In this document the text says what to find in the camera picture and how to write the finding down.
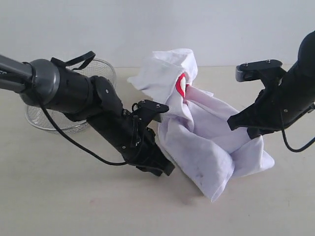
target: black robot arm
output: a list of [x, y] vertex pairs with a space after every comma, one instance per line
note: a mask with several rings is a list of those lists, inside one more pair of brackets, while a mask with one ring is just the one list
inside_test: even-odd
[[247, 127], [252, 139], [282, 131], [286, 146], [300, 152], [314, 143], [315, 138], [303, 148], [293, 149], [284, 130], [315, 109], [315, 31], [302, 41], [297, 62], [287, 72], [281, 66], [278, 60], [264, 60], [236, 67], [237, 81], [261, 80], [265, 89], [252, 105], [227, 122], [231, 130]]
[[[142, 100], [134, 104], [136, 110], [124, 109], [109, 80], [75, 72], [85, 68], [94, 56], [89, 52], [68, 62], [52, 58], [20, 63], [0, 55], [0, 89], [14, 91], [26, 104], [41, 107], [65, 138], [104, 163], [129, 164], [156, 176], [169, 176], [175, 167], [155, 143], [154, 131], [147, 127], [169, 108]], [[80, 62], [79, 68], [67, 68]], [[122, 155], [124, 162], [105, 161], [73, 141], [58, 129], [46, 109], [62, 112], [71, 121], [86, 120]]]

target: white wall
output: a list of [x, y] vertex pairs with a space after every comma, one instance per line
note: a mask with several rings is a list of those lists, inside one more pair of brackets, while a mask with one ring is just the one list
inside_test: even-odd
[[293, 63], [314, 30], [314, 0], [1, 0], [0, 54], [71, 59], [93, 50], [116, 67], [187, 47], [200, 66]]

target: white cloth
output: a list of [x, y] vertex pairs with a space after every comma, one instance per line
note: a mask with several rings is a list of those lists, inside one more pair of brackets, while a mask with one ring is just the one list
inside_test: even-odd
[[215, 201], [232, 177], [243, 177], [274, 166], [263, 138], [251, 140], [246, 128], [231, 131], [227, 119], [238, 113], [192, 86], [197, 75], [193, 51], [153, 52], [140, 73], [128, 81], [155, 102], [169, 106], [158, 125], [161, 146], [203, 194]]

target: table surface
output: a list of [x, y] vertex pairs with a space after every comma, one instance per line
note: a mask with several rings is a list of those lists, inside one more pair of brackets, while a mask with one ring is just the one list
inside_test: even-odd
[[[126, 81], [137, 68], [116, 71], [125, 108], [147, 98]], [[238, 83], [234, 73], [235, 67], [201, 67], [193, 85], [242, 110], [263, 87]], [[19, 96], [1, 91], [0, 101], [1, 236], [295, 236], [315, 230], [315, 145], [292, 153], [281, 133], [265, 136], [275, 166], [231, 180], [211, 203], [179, 168], [155, 177], [104, 165], [60, 135], [29, 125]], [[295, 148], [313, 138], [314, 116], [288, 129]], [[72, 137], [107, 160], [121, 159], [92, 128]]]

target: metal basket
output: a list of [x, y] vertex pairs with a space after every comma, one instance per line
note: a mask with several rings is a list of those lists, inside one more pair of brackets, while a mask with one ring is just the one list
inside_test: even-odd
[[[115, 69], [110, 63], [106, 61], [94, 59], [85, 69], [76, 72], [88, 77], [95, 75], [105, 77], [112, 83], [113, 87], [116, 88]], [[89, 124], [86, 122], [86, 120], [72, 122], [60, 112], [48, 110], [48, 113], [64, 133], [73, 134], [89, 127]], [[43, 111], [38, 107], [31, 107], [27, 105], [25, 109], [25, 117], [32, 126], [38, 129], [51, 133], [58, 133], [58, 131], [49, 122]]]

